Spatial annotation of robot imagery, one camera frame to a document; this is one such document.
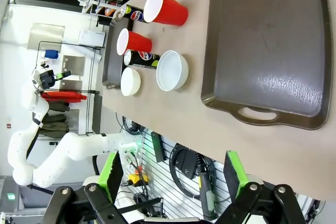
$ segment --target pepsi can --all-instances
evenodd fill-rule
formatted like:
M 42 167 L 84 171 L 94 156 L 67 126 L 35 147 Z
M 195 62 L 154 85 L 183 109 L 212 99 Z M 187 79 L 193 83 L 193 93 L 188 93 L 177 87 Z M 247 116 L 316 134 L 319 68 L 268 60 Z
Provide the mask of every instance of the pepsi can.
M 134 6 L 130 5 L 125 5 L 121 10 L 120 14 L 124 18 L 129 18 L 131 20 L 136 20 L 140 22 L 145 22 L 146 21 L 143 19 L 143 10 L 136 8 Z
M 158 66 L 160 56 L 149 52 L 127 50 L 124 54 L 124 64 L 126 66 L 136 66 L 140 68 L 155 69 Z

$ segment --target red cup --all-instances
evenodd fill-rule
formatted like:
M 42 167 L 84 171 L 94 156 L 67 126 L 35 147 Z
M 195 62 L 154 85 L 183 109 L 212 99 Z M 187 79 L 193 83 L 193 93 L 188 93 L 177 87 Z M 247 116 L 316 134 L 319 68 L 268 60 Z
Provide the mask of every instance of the red cup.
M 123 55 L 127 49 L 150 52 L 152 51 L 152 41 L 124 28 L 119 33 L 117 40 L 117 53 Z
M 182 26 L 188 19 L 188 9 L 175 0 L 147 0 L 143 17 L 148 23 Z

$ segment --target beige tabletop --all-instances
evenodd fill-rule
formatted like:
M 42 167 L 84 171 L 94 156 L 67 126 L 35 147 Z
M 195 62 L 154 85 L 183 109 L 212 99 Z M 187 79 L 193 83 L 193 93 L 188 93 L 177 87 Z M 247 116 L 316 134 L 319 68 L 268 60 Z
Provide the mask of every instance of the beige tabletop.
M 130 0 L 143 8 L 146 0 Z M 120 90 L 104 90 L 104 106 L 141 125 L 219 162 L 235 150 L 249 174 L 316 198 L 336 199 L 336 106 L 333 88 L 330 115 L 319 130 L 252 126 L 230 114 L 207 108 L 200 98 L 209 0 L 177 0 L 189 10 L 182 27 L 135 22 L 133 31 L 153 41 L 155 54 L 176 50 L 187 60 L 190 74 L 177 91 L 161 91 L 155 70 L 140 69 L 139 92 L 123 97 Z M 336 17 L 336 0 L 331 15 Z M 333 25 L 336 34 L 336 23 Z

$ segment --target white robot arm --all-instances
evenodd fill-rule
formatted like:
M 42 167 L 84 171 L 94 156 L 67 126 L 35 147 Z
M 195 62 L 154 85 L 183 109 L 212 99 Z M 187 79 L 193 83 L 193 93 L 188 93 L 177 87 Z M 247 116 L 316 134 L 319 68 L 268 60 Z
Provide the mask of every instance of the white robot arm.
M 67 133 L 55 150 L 39 166 L 27 162 L 27 151 L 42 127 L 42 119 L 49 110 L 49 104 L 35 90 L 28 86 L 24 92 L 23 105 L 32 110 L 35 117 L 27 130 L 15 132 L 8 148 L 8 162 L 14 168 L 13 178 L 21 186 L 36 184 L 46 188 L 51 186 L 62 172 L 67 169 L 71 161 L 80 161 L 89 156 L 119 151 L 122 163 L 134 157 L 131 152 L 137 153 L 138 144 L 134 136 L 128 133 L 99 134 L 92 136 L 78 136 Z

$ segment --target bowl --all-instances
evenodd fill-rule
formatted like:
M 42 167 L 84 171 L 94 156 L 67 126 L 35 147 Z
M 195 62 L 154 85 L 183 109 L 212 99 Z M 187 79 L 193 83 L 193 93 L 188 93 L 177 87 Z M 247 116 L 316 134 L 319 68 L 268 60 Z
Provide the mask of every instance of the bowl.
M 188 64 L 184 57 L 175 51 L 165 52 L 157 64 L 156 81 L 163 91 L 179 89 L 187 80 Z
M 125 68 L 121 76 L 120 89 L 125 97 L 137 93 L 141 85 L 139 73 L 132 68 Z

